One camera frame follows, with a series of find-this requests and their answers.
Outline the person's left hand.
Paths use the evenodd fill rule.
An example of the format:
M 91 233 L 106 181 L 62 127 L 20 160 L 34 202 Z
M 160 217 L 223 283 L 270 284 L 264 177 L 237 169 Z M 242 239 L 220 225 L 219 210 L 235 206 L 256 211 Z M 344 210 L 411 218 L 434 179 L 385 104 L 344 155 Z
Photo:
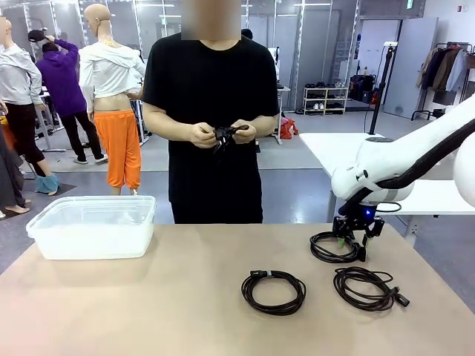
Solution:
M 248 144 L 252 142 L 257 134 L 256 127 L 246 120 L 238 120 L 232 124 L 232 128 L 235 131 L 233 134 L 233 140 L 236 144 Z

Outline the person's right hand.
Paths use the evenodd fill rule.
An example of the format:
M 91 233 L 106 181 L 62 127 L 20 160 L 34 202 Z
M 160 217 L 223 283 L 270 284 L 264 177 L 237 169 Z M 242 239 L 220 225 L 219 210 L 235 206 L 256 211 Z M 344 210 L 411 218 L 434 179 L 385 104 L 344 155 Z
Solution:
M 189 141 L 199 148 L 213 148 L 217 145 L 214 128 L 205 122 L 191 126 Z

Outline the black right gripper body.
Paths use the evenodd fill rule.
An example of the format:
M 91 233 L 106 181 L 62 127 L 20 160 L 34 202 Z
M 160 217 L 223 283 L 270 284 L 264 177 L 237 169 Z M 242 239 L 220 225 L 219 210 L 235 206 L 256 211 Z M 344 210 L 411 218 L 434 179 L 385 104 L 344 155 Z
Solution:
M 351 231 L 369 231 L 374 223 L 376 207 L 373 205 L 356 205 L 347 215 L 347 224 Z

